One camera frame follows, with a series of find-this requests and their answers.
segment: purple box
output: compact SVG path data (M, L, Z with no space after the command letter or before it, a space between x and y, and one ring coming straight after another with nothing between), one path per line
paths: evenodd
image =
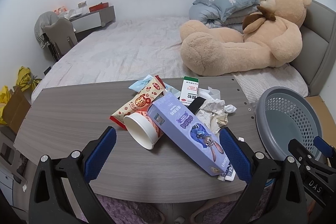
M226 171L229 160L218 138L171 92L154 101L147 115L210 175Z

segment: yellow plastic bag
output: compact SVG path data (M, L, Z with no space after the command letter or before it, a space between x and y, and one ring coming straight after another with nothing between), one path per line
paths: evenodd
M37 85L41 82L41 79L36 78L36 76L31 77L30 68L21 67L19 73L17 74L16 85L20 87L22 91L29 89L33 91Z
M7 124L2 118L2 112L10 98L11 94L9 93L8 87L4 85L0 92L0 124Z

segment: bed sheet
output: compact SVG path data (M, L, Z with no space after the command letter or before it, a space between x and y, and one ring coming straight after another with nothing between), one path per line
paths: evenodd
M44 88L138 80L148 74L198 77L184 66L180 56L179 27L186 21L186 17L127 20L93 32L52 67L34 90L32 103ZM308 95L305 81L289 64L232 75L254 109L261 94L272 86Z

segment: rabbit cartoon character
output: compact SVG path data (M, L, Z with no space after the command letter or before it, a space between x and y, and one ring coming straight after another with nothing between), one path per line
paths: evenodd
M224 154L224 150L221 145L217 143L209 133L207 133L204 126L200 123L197 123L192 127L190 130L190 136L194 141L203 145L203 148L210 148L214 162L216 161L216 153L213 145L215 145L219 153Z

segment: gray wood grain tabletop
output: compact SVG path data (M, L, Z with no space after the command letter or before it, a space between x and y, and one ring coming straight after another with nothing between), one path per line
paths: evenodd
M38 164L42 155L67 157L97 139L107 126L117 130L117 143L98 178L90 182L95 193L138 202L180 203L216 198L241 191L245 182L222 182L211 177L164 135L153 150L140 146L126 131L109 120L132 99L134 81L72 85L43 89L29 110L14 146ZM181 89L182 79L164 79ZM237 107L228 126L254 151L265 152L254 113L231 76L200 77L199 87L219 89L226 104Z

